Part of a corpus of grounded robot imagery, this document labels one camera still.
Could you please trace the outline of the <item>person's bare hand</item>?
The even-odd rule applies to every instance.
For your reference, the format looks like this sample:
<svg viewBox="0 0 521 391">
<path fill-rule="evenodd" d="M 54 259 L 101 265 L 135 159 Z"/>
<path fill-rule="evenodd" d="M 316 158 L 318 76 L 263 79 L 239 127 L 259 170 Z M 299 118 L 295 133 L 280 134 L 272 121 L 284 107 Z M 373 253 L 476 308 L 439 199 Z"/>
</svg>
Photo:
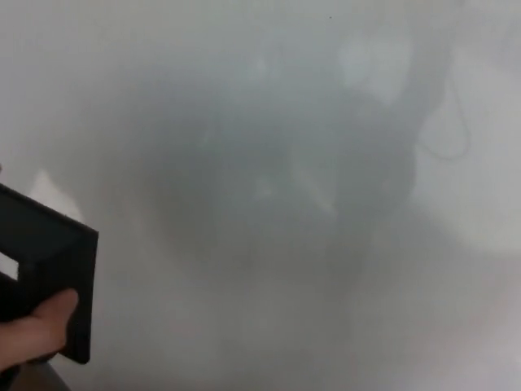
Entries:
<svg viewBox="0 0 521 391">
<path fill-rule="evenodd" d="M 42 302 L 30 315 L 1 324 L 1 370 L 61 350 L 78 295 L 68 289 Z"/>
</svg>

